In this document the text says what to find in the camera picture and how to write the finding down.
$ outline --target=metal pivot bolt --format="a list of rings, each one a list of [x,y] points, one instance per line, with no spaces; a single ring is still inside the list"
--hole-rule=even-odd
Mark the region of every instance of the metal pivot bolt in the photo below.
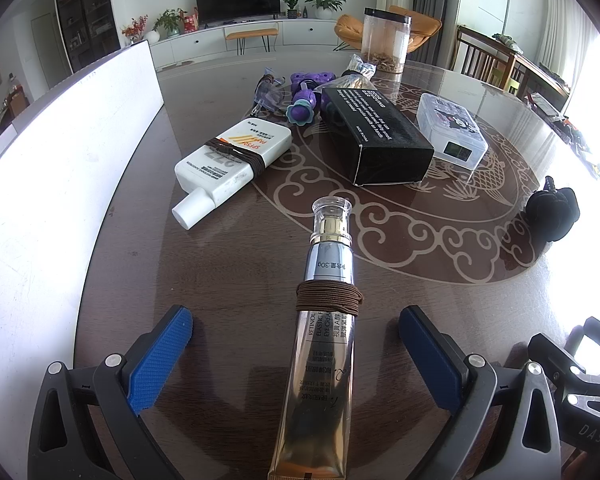
[[[526,368],[528,368],[533,375],[540,375],[542,373],[542,367],[538,363],[531,362]]]
[[[484,358],[478,354],[471,354],[469,356],[469,364],[476,368],[482,368],[484,366]]]
[[[50,374],[57,374],[60,370],[62,370],[62,364],[60,364],[58,361],[51,363],[47,369]]]
[[[122,362],[122,356],[120,354],[111,354],[106,359],[104,359],[104,364],[109,367],[118,366]]]

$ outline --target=blue gripper pad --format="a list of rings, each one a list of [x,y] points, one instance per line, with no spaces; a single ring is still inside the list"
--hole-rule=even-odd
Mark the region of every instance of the blue gripper pad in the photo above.
[[[436,405],[453,415],[462,406],[462,376],[458,363],[453,362],[457,355],[445,352],[443,347],[448,346],[448,342],[417,305],[402,310],[398,331]]]
[[[192,330],[191,313],[188,308],[181,306],[138,361],[128,377],[126,394],[126,400],[136,415],[154,405],[176,361],[191,339]],[[154,336],[154,333],[144,334],[141,338],[149,336]]]

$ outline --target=decorative floral pattern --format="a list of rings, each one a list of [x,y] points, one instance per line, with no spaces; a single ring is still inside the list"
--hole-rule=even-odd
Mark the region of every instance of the decorative floral pattern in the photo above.
[[[416,121],[424,90],[376,83]],[[264,112],[285,122],[282,113]],[[487,283],[519,274],[536,260],[520,211],[538,181],[515,147],[476,117],[489,149],[470,172],[434,158],[426,177],[398,186],[349,183],[325,124],[291,125],[291,150],[254,185],[280,212],[311,231],[312,203],[338,195],[353,205],[357,257],[394,272],[447,283]]]

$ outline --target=black box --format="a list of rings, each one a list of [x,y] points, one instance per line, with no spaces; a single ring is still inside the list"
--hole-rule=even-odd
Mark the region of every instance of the black box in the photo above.
[[[377,90],[325,88],[322,120],[355,186],[422,180],[433,146],[404,114]]]

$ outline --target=plastic jar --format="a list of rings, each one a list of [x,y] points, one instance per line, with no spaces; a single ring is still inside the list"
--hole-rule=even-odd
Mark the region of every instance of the plastic jar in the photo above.
[[[410,30],[410,16],[367,7],[362,32],[362,59],[383,72],[402,73]]]

